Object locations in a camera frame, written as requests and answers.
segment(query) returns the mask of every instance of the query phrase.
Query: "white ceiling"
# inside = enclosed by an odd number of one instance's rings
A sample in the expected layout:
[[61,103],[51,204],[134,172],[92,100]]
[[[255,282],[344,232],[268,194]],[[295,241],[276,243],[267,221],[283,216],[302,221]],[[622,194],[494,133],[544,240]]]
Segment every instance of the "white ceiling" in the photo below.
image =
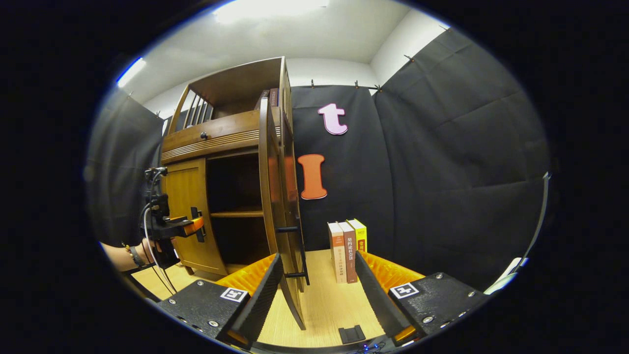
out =
[[124,87],[144,104],[185,81],[270,57],[340,59],[368,64],[410,9],[390,0],[330,0],[299,16],[217,23],[207,11],[149,53]]

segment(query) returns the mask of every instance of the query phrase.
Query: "ceiling light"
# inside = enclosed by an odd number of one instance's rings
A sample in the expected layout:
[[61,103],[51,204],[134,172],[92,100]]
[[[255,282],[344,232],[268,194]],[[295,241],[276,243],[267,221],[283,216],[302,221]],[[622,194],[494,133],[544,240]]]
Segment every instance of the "ceiling light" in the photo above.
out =
[[329,0],[235,0],[214,10],[216,21],[232,23],[242,18],[261,18],[273,15],[295,16],[328,6]]
[[125,71],[124,74],[122,74],[122,76],[120,76],[120,78],[118,79],[118,87],[121,88],[124,85],[126,85],[129,80],[131,80],[131,78],[133,76],[135,76],[135,74],[137,74],[138,72],[140,72],[140,70],[142,70],[142,68],[144,67],[144,65],[146,65],[147,62],[144,61],[144,59],[142,59],[142,57],[139,57],[138,60],[136,60],[133,65],[131,65],[131,67],[129,67],[129,69],[127,69]]

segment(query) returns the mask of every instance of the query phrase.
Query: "book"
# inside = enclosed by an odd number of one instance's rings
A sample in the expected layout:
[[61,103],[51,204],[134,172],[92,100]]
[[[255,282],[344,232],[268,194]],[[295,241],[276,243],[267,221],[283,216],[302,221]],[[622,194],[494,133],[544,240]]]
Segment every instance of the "book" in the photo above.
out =
[[277,107],[279,105],[279,97],[277,95],[278,88],[271,89],[269,93],[269,100],[271,101],[271,107]]
[[347,222],[339,222],[338,225],[343,230],[343,238],[345,239],[345,273],[347,274],[347,282],[358,282],[358,274],[356,274],[356,231]]
[[254,110],[260,109],[260,104],[262,103],[262,98],[269,97],[270,90],[266,89],[260,94],[260,98],[258,98],[258,103],[255,104]]
[[338,222],[328,223],[328,233],[330,234],[330,251],[332,253],[332,264],[334,274],[337,276],[337,283],[347,283],[345,273],[345,238],[343,230]]
[[356,219],[347,222],[356,231],[356,250],[367,252],[367,226]]

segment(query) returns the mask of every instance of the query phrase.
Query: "white wall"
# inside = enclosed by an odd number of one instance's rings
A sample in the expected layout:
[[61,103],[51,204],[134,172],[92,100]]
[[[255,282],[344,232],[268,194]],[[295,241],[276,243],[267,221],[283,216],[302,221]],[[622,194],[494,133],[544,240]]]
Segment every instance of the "white wall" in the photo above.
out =
[[386,83],[408,62],[404,55],[414,56],[443,33],[445,30],[439,25],[450,28],[425,13],[413,9],[408,11],[371,60],[371,68],[380,84]]
[[[311,79],[314,80],[315,85],[351,86],[354,85],[356,80],[358,80],[358,84],[361,86],[379,84],[371,66],[364,63],[333,59],[295,58],[286,59],[286,66],[291,86],[309,86]],[[143,106],[155,113],[159,111],[159,116],[166,119],[175,113],[186,85],[206,75],[195,77],[170,88],[148,100]],[[184,110],[192,103],[193,98],[194,95],[192,94],[186,98]]]

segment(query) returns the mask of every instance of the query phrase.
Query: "black curtain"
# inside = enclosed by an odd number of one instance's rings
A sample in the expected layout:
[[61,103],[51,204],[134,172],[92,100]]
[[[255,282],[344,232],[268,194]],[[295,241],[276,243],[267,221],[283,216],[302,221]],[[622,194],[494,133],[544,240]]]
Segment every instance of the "black curtain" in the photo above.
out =
[[[330,248],[327,222],[358,219],[367,225],[370,253],[393,256],[393,194],[389,158],[376,107],[366,88],[353,86],[293,87],[295,157],[321,154],[322,199],[303,200],[299,209],[307,251]],[[325,130],[318,110],[330,103],[345,110],[343,135]],[[297,163],[299,192],[304,190],[303,169]]]
[[544,129],[516,79],[456,29],[413,58],[373,97],[391,162],[390,260],[484,290],[535,232]]
[[84,178],[94,235],[104,244],[139,244],[144,171],[159,163],[164,121],[122,90],[101,107],[87,151]]

